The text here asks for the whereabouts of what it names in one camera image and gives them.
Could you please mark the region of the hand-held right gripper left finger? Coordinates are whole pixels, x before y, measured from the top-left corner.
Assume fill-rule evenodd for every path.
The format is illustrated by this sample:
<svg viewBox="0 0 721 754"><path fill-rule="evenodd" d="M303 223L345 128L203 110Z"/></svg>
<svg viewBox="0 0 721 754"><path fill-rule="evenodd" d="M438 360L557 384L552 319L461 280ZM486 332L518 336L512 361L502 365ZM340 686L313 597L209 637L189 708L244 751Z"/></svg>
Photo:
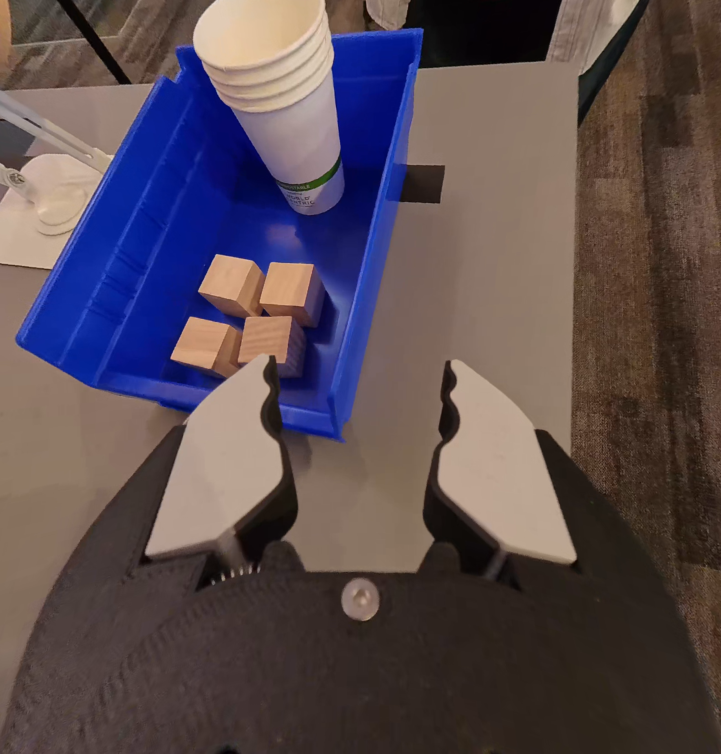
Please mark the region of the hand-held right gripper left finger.
<svg viewBox="0 0 721 754"><path fill-rule="evenodd" d="M224 567L258 567L297 518L282 438L280 379L261 354L186 419L145 549L151 561L207 553Z"/></svg>

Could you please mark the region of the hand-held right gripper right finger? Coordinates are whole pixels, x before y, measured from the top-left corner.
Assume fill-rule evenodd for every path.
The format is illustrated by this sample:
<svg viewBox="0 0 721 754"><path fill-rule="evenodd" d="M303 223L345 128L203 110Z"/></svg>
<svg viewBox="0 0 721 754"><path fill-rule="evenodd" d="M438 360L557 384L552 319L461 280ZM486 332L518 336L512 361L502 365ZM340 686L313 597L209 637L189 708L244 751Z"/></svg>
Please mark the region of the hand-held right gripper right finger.
<svg viewBox="0 0 721 754"><path fill-rule="evenodd" d="M431 460L423 521L450 544L460 570L496 579L511 555L562 566L577 560L532 422L460 360L445 363L440 442Z"/></svg>

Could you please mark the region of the wooden block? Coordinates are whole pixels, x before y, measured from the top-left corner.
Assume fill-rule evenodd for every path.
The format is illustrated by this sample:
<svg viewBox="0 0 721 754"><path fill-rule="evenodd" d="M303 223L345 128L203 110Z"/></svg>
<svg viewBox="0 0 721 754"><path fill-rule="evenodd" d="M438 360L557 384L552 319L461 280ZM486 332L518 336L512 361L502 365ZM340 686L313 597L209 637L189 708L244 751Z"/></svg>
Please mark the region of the wooden block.
<svg viewBox="0 0 721 754"><path fill-rule="evenodd" d="M189 317L170 358L210 376L227 379L240 370L242 331L230 324Z"/></svg>
<svg viewBox="0 0 721 754"><path fill-rule="evenodd" d="M274 356L280 378L298 379L306 347L306 334L294 317L247 317L237 363L245 366L261 354Z"/></svg>
<svg viewBox="0 0 721 754"><path fill-rule="evenodd" d="M315 265L271 262L259 303L271 317L292 317L302 327L319 324L326 288Z"/></svg>
<svg viewBox="0 0 721 754"><path fill-rule="evenodd" d="M260 317L265 274L248 259L217 254L198 288L216 309L231 317Z"/></svg>

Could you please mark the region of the blue plastic bin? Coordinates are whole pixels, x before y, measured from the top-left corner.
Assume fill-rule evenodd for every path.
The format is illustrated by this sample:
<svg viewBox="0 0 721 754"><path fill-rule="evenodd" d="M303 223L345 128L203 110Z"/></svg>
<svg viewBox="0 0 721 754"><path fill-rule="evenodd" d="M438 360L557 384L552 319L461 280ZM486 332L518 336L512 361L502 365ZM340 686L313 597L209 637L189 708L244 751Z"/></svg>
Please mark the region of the blue plastic bin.
<svg viewBox="0 0 721 754"><path fill-rule="evenodd" d="M148 95L30 308L16 344L103 391L194 410L219 380L171 360L189 317L242 325L198 288L215 255L314 264L327 291L286 429L342 439L405 178L423 31L334 35L345 191L290 209L192 46Z"/></svg>

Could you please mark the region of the white paper cup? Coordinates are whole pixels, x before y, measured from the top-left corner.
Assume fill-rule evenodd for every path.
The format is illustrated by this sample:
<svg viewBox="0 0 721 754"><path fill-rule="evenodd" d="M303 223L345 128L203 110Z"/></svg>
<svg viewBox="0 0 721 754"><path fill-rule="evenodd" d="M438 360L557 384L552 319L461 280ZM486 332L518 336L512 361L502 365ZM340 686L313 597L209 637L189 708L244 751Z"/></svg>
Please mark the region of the white paper cup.
<svg viewBox="0 0 721 754"><path fill-rule="evenodd" d="M329 75L334 57L335 54L328 65L307 79L292 75L270 81L245 83L205 72L226 105L243 112L272 112L294 105L317 90Z"/></svg>
<svg viewBox="0 0 721 754"><path fill-rule="evenodd" d="M333 54L329 27L322 26L293 51L275 60L250 66L223 67L205 61L202 64L206 72L235 81L270 81L292 75L307 79L328 65Z"/></svg>
<svg viewBox="0 0 721 754"><path fill-rule="evenodd" d="M214 87L234 99L286 97L292 91L311 92L329 74L334 60L331 35L315 48L303 47L288 56L250 68L224 70L203 62Z"/></svg>
<svg viewBox="0 0 721 754"><path fill-rule="evenodd" d="M294 211L315 216L340 201L345 175L331 71L292 105L234 114Z"/></svg>
<svg viewBox="0 0 721 754"><path fill-rule="evenodd" d="M216 69L248 69L296 50L326 14L323 1L216 1L196 23L193 46Z"/></svg>

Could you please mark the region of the white desk stand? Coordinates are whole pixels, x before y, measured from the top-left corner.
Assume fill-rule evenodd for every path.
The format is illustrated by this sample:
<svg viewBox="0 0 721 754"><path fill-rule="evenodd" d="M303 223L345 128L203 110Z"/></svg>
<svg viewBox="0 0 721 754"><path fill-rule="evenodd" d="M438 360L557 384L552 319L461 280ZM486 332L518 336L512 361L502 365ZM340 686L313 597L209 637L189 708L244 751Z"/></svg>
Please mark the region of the white desk stand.
<svg viewBox="0 0 721 754"><path fill-rule="evenodd" d="M33 206L33 221L39 233L56 237L73 231L100 181L93 174L103 175L113 155L90 146L1 90L0 116L36 139L61 148L62 161L69 158L89 169L88 175L75 179L63 177L59 169L53 168L47 184L38 186L20 170L0 163L0 185L14 191Z"/></svg>

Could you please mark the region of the black pole stand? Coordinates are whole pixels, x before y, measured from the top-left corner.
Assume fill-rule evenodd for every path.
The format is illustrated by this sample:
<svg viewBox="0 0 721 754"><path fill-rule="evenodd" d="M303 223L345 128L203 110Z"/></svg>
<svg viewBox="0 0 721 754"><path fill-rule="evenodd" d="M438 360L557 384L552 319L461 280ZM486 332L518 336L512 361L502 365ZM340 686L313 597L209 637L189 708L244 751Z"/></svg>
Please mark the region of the black pole stand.
<svg viewBox="0 0 721 754"><path fill-rule="evenodd" d="M75 25L80 32L83 39L88 43L92 51L98 56L99 60L110 72L111 76L120 85L130 85L131 80L127 74L122 70L120 64L112 56L110 50L103 43L100 36L92 27L88 19L81 12L78 6L73 1L57 1L65 14Z"/></svg>

